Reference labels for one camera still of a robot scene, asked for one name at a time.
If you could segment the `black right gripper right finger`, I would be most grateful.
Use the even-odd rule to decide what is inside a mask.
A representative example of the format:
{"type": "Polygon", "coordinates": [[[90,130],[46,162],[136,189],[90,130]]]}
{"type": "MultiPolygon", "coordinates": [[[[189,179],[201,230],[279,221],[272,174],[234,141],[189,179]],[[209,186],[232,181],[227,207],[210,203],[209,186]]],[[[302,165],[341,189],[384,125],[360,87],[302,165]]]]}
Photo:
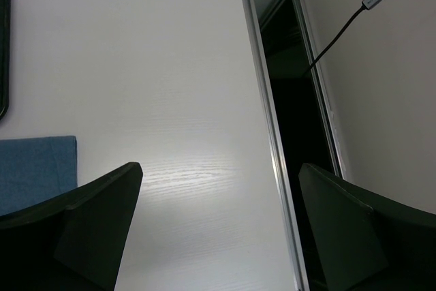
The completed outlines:
{"type": "Polygon", "coordinates": [[[300,188],[329,290],[434,290],[435,215],[303,164],[300,188]]]}

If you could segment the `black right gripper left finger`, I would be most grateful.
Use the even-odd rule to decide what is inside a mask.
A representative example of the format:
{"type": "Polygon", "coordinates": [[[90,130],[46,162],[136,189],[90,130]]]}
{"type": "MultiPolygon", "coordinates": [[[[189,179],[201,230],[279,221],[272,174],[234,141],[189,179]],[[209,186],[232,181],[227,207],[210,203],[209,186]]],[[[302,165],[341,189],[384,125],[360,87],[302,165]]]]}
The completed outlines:
{"type": "Polygon", "coordinates": [[[1,216],[1,289],[113,290],[141,182],[129,162],[1,216]]]}

